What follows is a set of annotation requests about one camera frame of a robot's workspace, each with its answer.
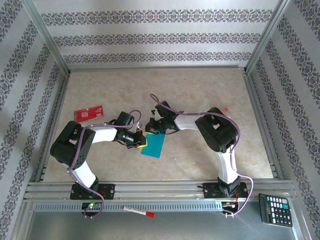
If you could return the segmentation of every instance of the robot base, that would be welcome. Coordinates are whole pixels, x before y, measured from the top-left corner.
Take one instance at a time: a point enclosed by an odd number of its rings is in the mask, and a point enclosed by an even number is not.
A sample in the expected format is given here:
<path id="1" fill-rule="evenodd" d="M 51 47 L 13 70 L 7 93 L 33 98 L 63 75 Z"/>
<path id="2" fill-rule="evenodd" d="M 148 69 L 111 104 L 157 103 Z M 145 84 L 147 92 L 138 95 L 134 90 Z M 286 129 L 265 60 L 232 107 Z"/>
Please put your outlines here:
<path id="1" fill-rule="evenodd" d="M 113 200 L 115 196 L 114 184 L 99 183 L 97 192 L 103 196 L 105 200 Z M 70 193 L 71 200 L 101 200 L 98 195 L 95 195 L 86 189 L 82 188 L 79 184 L 73 184 Z"/>
<path id="2" fill-rule="evenodd" d="M 205 199 L 225 199 L 226 196 L 220 191 L 220 184 L 217 182 L 205 182 L 202 184 L 203 195 Z M 248 197 L 247 184 L 240 182 L 236 192 L 239 194 L 239 198 Z M 236 194 L 229 196 L 230 198 L 236 198 Z"/>

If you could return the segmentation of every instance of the wall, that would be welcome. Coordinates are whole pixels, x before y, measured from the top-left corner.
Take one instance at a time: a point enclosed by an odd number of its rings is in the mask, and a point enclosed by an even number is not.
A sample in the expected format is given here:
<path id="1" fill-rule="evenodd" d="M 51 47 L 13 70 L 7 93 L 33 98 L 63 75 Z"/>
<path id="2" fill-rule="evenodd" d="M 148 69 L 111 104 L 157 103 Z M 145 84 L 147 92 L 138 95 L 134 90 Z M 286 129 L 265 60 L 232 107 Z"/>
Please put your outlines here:
<path id="1" fill-rule="evenodd" d="M 0 240 L 9 239 L 65 79 L 19 0 L 0 0 Z"/>
<path id="2" fill-rule="evenodd" d="M 251 73 L 282 171 L 314 239 L 320 239 L 319 3 L 290 3 Z"/>
<path id="3" fill-rule="evenodd" d="M 70 69 L 244 67 L 278 0 L 36 0 Z"/>

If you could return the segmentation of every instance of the beige tabletop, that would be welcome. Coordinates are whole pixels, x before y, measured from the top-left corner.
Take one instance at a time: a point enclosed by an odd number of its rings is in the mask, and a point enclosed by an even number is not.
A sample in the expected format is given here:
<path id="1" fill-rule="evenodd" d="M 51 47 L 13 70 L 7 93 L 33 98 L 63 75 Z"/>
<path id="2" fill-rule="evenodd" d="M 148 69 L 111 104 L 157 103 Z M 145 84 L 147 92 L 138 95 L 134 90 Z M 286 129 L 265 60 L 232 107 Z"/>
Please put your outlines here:
<path id="1" fill-rule="evenodd" d="M 238 172 L 253 178 L 272 178 L 269 161 L 239 68 L 168 68 L 72 73 L 55 138 L 74 119 L 74 111 L 102 105 L 104 117 L 83 125 L 108 122 L 121 111 L 142 112 L 142 129 L 152 116 L 155 102 L 167 101 L 177 111 L 205 112 L 229 108 L 239 125 L 241 140 L 235 150 Z M 127 149 L 117 142 L 91 146 L 87 163 L 100 181 L 205 180 L 218 177 L 215 153 L 195 130 L 167 135 L 160 158 Z M 66 168 L 50 156 L 45 182 L 72 182 Z"/>

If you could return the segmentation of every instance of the white robotic arm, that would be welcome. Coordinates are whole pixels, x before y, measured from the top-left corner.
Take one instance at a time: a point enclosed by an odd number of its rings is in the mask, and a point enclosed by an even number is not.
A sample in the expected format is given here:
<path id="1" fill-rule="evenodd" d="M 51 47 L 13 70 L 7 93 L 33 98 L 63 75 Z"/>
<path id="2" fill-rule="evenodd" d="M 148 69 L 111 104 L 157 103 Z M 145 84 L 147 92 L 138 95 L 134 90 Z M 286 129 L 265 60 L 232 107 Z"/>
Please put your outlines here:
<path id="1" fill-rule="evenodd" d="M 166 134 L 167 130 L 199 130 L 208 146 L 215 152 L 218 160 L 219 189 L 225 196 L 234 194 L 240 184 L 237 173 L 235 153 L 231 151 L 236 143 L 237 129 L 225 118 L 212 115 L 222 115 L 216 108 L 208 112 L 212 114 L 192 114 L 176 112 L 167 102 L 159 102 L 155 110 L 151 111 L 153 117 L 146 124 L 145 131 L 153 134 Z"/>
<path id="2" fill-rule="evenodd" d="M 204 115 L 198 115 L 198 116 L 188 116 L 188 115 L 178 115 L 174 119 L 175 125 L 179 128 L 179 130 L 199 130 L 198 126 L 196 125 L 196 120 L 203 117 Z M 233 183 L 237 178 L 237 167 L 235 163 L 235 153 L 232 152 L 232 161 L 233 166 L 231 166 L 230 161 L 230 150 L 233 147 L 231 145 L 225 153 L 216 151 L 216 158 L 218 160 L 218 166 L 219 166 L 219 179 L 225 182 L 226 184 Z"/>
<path id="3" fill-rule="evenodd" d="M 118 119 L 112 120 L 111 123 L 96 124 L 86 128 L 81 141 L 81 132 L 84 127 L 80 123 L 70 121 L 53 143 L 50 154 L 68 169 L 69 174 L 80 185 L 89 189 L 96 189 L 99 180 L 92 173 L 86 161 L 91 145 L 99 142 L 119 142 L 126 145 L 128 149 L 145 146 L 147 140 L 140 130 L 141 125 L 138 121 L 132 126 L 134 132 L 124 127 L 112 127 L 112 124 L 126 126 L 133 119 L 134 117 L 130 114 L 121 112 Z M 79 154 L 76 163 L 73 164 L 79 144 L 81 145 Z"/>

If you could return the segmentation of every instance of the blue paper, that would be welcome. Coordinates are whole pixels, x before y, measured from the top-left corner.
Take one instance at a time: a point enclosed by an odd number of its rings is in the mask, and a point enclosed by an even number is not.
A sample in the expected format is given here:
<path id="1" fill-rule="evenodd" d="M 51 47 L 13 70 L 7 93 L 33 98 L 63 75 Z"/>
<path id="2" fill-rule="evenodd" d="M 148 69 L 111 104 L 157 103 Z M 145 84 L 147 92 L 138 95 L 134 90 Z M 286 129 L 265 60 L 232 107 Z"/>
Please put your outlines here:
<path id="1" fill-rule="evenodd" d="M 146 134 L 147 146 L 143 147 L 141 154 L 151 156 L 154 158 L 160 158 L 162 147 L 165 141 L 164 134 Z"/>

